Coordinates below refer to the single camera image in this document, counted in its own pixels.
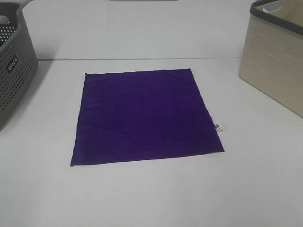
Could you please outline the purple towel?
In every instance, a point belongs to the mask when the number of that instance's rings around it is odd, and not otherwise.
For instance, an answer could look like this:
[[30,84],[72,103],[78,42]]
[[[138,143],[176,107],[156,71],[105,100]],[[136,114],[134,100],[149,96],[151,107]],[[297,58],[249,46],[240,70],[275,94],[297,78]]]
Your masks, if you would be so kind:
[[191,69],[85,75],[71,166],[217,152]]

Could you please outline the beige fabric storage bin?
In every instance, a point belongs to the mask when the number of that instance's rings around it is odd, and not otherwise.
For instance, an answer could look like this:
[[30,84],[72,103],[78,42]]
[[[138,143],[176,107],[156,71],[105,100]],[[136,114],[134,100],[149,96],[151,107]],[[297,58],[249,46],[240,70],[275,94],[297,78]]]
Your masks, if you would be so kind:
[[239,77],[299,116],[303,114],[303,2],[251,4]]

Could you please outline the grey perforated plastic basket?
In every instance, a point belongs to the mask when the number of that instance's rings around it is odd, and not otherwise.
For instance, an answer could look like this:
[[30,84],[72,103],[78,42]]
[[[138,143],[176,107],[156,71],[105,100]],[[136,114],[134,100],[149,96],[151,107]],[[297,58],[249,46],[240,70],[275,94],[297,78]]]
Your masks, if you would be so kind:
[[0,2],[0,128],[27,92],[38,59],[22,9],[28,0]]

